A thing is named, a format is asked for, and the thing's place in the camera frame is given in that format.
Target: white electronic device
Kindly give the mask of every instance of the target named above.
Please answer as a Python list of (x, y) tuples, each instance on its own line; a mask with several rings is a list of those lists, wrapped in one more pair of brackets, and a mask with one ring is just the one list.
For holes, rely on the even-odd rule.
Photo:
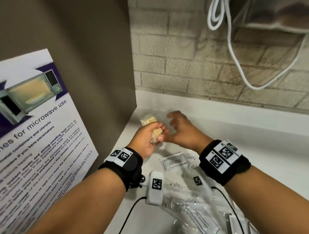
[(151, 205), (162, 205), (163, 202), (164, 175), (159, 171), (151, 171), (140, 185), (147, 186), (146, 202)]

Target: coiled white cord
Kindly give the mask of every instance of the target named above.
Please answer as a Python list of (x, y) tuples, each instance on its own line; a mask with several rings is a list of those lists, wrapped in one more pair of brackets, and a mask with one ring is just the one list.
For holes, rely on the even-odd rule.
[[(218, 8), (218, 3), (220, 2), (220, 5), (221, 5), (221, 10), (220, 10), (220, 14), (219, 16), (216, 17), (216, 11), (217, 11), (217, 8)], [(268, 81), (267, 83), (265, 83), (264, 85), (262, 86), (259, 86), (259, 87), (255, 87), (253, 85), (251, 85), (234, 52), (233, 52), (233, 48), (232, 48), (232, 43), (231, 43), (231, 33), (232, 33), (232, 19), (231, 19), (231, 12), (230, 12), (230, 6), (229, 6), (229, 0), (212, 0), (211, 1), (211, 4), (210, 4), (210, 7), (209, 7), (209, 11), (208, 11), (208, 16), (207, 16), (207, 24), (208, 24), (208, 27), (210, 30), (214, 31), (216, 29), (218, 29), (220, 27), (220, 25), (222, 24), (223, 22), (223, 19), (224, 19), (224, 14), (226, 13), (226, 19), (227, 19), (227, 46), (228, 46), (228, 49), (230, 51), (230, 54), (236, 64), (236, 67), (238, 68), (239, 70), (239, 73), (240, 73), (240, 76), (241, 78), (243, 79), (243, 81), (245, 82), (245, 84), (253, 89), (253, 90), (260, 90), (260, 89), (263, 89), (265, 87), (267, 87), (268, 85), (270, 85), (272, 82), (274, 82), (276, 79), (278, 79), (279, 77), (281, 77), (284, 73), (286, 73), (291, 67), (294, 66), (294, 64), (296, 63), (296, 61), (298, 60), (298, 57), (299, 57), (299, 52), (300, 50), (303, 48), (304, 46), (304, 43), (305, 43), (305, 36), (304, 36), (304, 39), (301, 43), (301, 46), (298, 48), (297, 50), (297, 53), (293, 59), (293, 61), (290, 63), (290, 65), (288, 65), (285, 69), (283, 69), (279, 74), (277, 74), (274, 78), (272, 78), (270, 81)]]

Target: wrapped soap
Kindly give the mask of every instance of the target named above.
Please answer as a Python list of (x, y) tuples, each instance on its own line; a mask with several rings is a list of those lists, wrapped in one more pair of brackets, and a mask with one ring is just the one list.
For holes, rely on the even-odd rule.
[[(141, 123), (143, 126), (149, 124), (149, 123), (152, 123), (152, 122), (155, 122), (157, 121), (155, 115), (153, 114), (147, 114), (145, 115), (143, 118), (141, 118)], [(158, 129), (155, 129), (153, 132), (152, 132), (152, 139), (151, 139), (151, 142), (152, 143), (156, 143), (158, 142), (158, 136), (162, 133), (162, 129), (161, 128), (158, 128)]]

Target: brick wall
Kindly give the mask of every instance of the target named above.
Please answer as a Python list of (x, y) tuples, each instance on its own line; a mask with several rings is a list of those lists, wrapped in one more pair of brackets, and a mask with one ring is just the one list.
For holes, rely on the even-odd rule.
[[(226, 44), (207, 27), (204, 0), (129, 0), (137, 89), (309, 114), (309, 40), (299, 61), (262, 90), (246, 87)], [(236, 28), (233, 49), (248, 81), (262, 85), (295, 56), (301, 35)]]

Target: black wire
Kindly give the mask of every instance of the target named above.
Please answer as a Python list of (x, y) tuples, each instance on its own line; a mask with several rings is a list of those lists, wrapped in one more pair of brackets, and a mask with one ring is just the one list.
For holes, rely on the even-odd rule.
[(132, 212), (134, 206), (135, 206), (140, 200), (142, 200), (142, 199), (147, 199), (147, 197), (141, 197), (141, 198), (137, 199), (137, 201), (133, 204), (133, 206), (132, 206), (132, 208), (131, 208), (131, 210), (130, 210), (128, 216), (127, 216), (127, 218), (125, 219), (125, 222), (124, 222), (123, 225), (122, 225), (122, 228), (120, 229), (119, 234), (122, 232), (122, 229), (124, 228), (125, 223), (127, 222), (127, 220), (128, 220), (128, 218), (129, 218), (129, 216), (130, 216), (130, 214), (131, 214), (131, 212)]
[(239, 223), (239, 226), (240, 226), (240, 228), (241, 228), (241, 231), (243, 232), (243, 234), (245, 234), (245, 232), (243, 231), (243, 226), (241, 225), (240, 220), (239, 220), (239, 218), (238, 218), (238, 216), (237, 216), (235, 210), (233, 209), (231, 203), (230, 203), (229, 200), (226, 198), (226, 196), (224, 195), (224, 193), (223, 193), (220, 189), (218, 189), (217, 187), (212, 186), (211, 188), (212, 188), (212, 189), (217, 189), (217, 190), (224, 196), (225, 200), (226, 200), (227, 203), (230, 205), (231, 209), (233, 210), (233, 212), (234, 212), (234, 214), (235, 214), (235, 216), (236, 216), (236, 218), (237, 218), (237, 221), (238, 221), (238, 223)]

